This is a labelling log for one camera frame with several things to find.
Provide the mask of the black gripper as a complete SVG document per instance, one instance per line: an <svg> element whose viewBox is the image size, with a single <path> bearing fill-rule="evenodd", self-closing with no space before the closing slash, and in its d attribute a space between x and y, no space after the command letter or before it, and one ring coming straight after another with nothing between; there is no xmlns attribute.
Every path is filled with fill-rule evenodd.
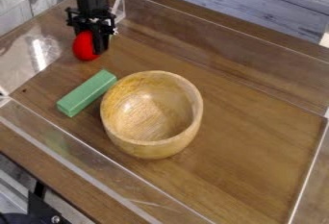
<svg viewBox="0 0 329 224"><path fill-rule="evenodd" d="M111 13L110 0L77 0L78 6L69 7L67 25L75 34L85 31L93 34L94 54L102 55L109 49L110 35L115 33L115 15Z"/></svg>

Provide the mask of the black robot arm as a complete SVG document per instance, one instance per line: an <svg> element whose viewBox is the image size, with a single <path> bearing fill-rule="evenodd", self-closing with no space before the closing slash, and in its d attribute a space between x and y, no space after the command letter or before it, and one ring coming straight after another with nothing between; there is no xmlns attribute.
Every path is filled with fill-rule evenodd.
<svg viewBox="0 0 329 224"><path fill-rule="evenodd" d="M78 6L69 7L67 25L75 34L91 33L91 50L102 55L110 47L110 38L115 34L115 15L110 7L110 0L77 0Z"/></svg>

